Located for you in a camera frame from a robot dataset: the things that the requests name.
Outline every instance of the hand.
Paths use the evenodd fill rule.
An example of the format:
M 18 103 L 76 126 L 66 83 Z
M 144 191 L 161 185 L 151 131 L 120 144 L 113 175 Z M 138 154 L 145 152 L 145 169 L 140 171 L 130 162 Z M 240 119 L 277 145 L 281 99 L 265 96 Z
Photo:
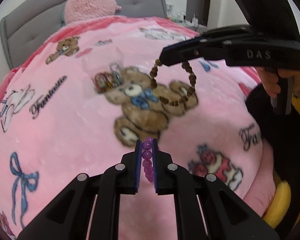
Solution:
M 281 89 L 278 85 L 279 77 L 275 73 L 270 73 L 264 67 L 256 67 L 263 87 L 272 98 L 276 98 L 280 94 Z M 282 78 L 293 77 L 293 93 L 300 93 L 300 70 L 278 69 L 278 74 Z

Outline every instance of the bed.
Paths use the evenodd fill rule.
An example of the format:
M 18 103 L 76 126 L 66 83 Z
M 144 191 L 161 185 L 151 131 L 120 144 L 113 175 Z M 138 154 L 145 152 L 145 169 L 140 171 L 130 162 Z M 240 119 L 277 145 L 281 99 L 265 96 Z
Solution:
M 116 0 L 119 15 L 166 17 L 165 0 Z M 20 66 L 53 33 L 61 28 L 66 0 L 27 0 L 0 23 L 0 35 L 10 69 Z

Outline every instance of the brown bead bracelet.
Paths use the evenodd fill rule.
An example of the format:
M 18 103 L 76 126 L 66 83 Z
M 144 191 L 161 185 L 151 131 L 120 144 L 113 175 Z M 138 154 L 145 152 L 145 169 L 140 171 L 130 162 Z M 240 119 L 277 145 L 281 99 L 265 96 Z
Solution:
M 152 70 L 149 74 L 151 77 L 151 83 L 150 83 L 151 89 L 155 89 L 158 86 L 157 81 L 155 80 L 155 77 L 158 75 L 158 66 L 159 67 L 162 66 L 162 63 L 159 59 L 156 59 L 155 63 L 154 63 L 154 67 L 152 68 Z M 180 98 L 180 100 L 175 100 L 175 101 L 170 102 L 168 98 L 159 97 L 160 101 L 165 105 L 169 104 L 170 106 L 178 106 L 179 104 L 185 103 L 189 100 L 189 97 L 192 96 L 193 93 L 195 92 L 195 83 L 196 83 L 197 77 L 193 73 L 192 67 L 190 66 L 189 62 L 183 62 L 182 68 L 190 74 L 189 81 L 190 81 L 191 87 L 188 88 L 187 95 L 182 96 Z

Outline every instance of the device handle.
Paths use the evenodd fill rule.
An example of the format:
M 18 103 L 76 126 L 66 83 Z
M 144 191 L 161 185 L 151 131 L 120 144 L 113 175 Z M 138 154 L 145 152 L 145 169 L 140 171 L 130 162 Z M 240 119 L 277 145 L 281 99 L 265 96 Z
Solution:
M 278 70 L 273 67 L 266 67 L 266 70 L 271 73 L 278 75 Z M 293 88 L 293 77 L 282 78 L 278 75 L 278 85 L 281 88 L 280 94 L 277 98 L 271 98 L 271 105 L 273 111 L 278 115 L 287 115 L 291 113 L 291 99 L 292 99 L 292 88 Z

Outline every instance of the silver screw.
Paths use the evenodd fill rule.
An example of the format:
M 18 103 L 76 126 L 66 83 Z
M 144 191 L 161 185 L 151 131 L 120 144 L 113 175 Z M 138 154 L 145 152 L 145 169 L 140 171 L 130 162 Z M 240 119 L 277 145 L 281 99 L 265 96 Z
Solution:
M 212 173 L 209 173 L 207 176 L 206 176 L 206 179 L 207 181 L 211 181 L 211 182 L 214 182 L 217 180 L 217 176 L 212 174 Z
M 115 169 L 117 171 L 123 171 L 126 168 L 126 165 L 124 165 L 123 163 L 119 163 L 115 166 Z
M 85 181 L 87 179 L 87 174 L 81 173 L 78 175 L 77 180 L 78 181 Z
M 169 171 L 175 171 L 178 168 L 178 165 L 174 164 L 174 163 L 170 163 L 168 165 L 168 170 Z

